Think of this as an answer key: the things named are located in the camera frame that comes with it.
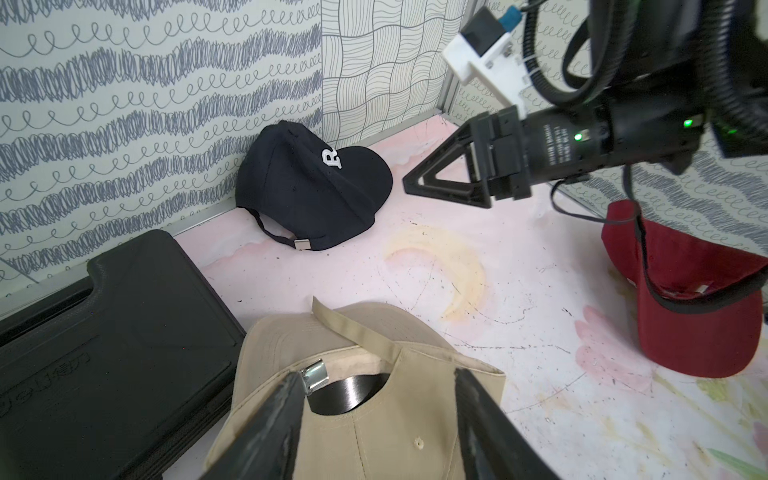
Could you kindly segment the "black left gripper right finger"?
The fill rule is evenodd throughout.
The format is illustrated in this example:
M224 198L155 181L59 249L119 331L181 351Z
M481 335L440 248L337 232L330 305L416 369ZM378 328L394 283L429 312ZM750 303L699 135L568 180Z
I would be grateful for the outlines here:
M466 478L545 480L557 477L468 369L458 368L455 372L455 398Z

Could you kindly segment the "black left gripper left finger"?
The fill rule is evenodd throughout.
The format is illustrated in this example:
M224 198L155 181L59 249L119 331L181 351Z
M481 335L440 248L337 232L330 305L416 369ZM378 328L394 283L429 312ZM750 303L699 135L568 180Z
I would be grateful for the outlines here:
M291 479L305 399L300 375L289 374L202 477L209 480Z

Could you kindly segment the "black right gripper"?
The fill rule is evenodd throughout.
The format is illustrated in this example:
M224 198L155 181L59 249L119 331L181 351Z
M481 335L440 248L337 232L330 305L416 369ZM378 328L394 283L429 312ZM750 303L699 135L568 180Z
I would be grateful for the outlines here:
M534 185L578 182L605 168L664 163L679 175L704 124L693 95L672 85L610 90L573 110L526 117L509 107L459 127L403 177L403 187L408 195L489 209L493 199L525 199ZM469 182L437 178L467 152Z

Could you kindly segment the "beige baseball cap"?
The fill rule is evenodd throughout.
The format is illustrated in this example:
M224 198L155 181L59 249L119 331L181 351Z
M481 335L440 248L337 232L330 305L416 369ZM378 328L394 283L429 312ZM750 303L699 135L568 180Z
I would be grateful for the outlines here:
M297 479L461 479L455 373L494 401L504 373L398 307L365 302L266 317L247 333L212 468L290 375L299 378Z

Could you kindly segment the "dark red baseball cap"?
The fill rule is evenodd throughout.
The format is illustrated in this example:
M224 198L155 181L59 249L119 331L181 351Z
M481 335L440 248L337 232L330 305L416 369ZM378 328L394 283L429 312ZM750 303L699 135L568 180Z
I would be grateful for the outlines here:
M603 244L637 288L644 354L687 375L724 378L752 360L762 329L765 257L646 220L636 203L611 203Z

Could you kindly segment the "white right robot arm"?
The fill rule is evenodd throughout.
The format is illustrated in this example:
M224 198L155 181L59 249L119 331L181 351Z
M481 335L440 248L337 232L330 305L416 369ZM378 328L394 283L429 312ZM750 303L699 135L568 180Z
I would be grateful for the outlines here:
M752 1L593 1L559 83L536 53L543 5L480 8L443 56L501 109L461 125L405 175L415 196L487 208L535 185L658 163L682 174L711 130L728 158L767 151L767 43Z

